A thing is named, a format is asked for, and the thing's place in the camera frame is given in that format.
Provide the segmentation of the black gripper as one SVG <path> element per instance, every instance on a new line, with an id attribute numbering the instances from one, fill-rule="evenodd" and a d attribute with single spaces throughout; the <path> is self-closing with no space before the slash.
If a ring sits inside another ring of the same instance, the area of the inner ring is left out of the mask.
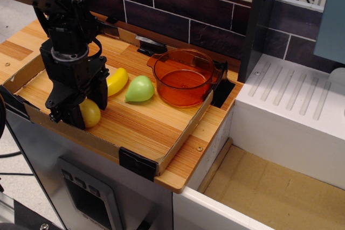
<path id="1" fill-rule="evenodd" d="M 89 47 L 82 44 L 76 52 L 62 53 L 53 48 L 47 40 L 40 47 L 41 57 L 49 79 L 53 83 L 52 92 L 45 102 L 53 122 L 63 121 L 79 129 L 85 129 L 79 105 L 85 99 L 94 101 L 101 110 L 107 107 L 108 87 L 106 78 L 109 70 L 107 58 L 102 55 L 102 46 L 95 40 L 99 50 L 89 55 Z"/>

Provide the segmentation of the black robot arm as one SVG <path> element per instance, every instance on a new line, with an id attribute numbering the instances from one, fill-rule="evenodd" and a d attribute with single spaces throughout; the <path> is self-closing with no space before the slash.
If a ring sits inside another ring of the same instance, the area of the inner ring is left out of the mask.
<path id="1" fill-rule="evenodd" d="M 107 107 L 107 59 L 98 51 L 89 55 L 89 44 L 101 46 L 97 35 L 102 22 L 94 17 L 84 0 L 15 0 L 33 6 L 48 36 L 40 54 L 53 89 L 45 105 L 53 122 L 64 121 L 85 129 L 80 104 L 94 101 Z"/>

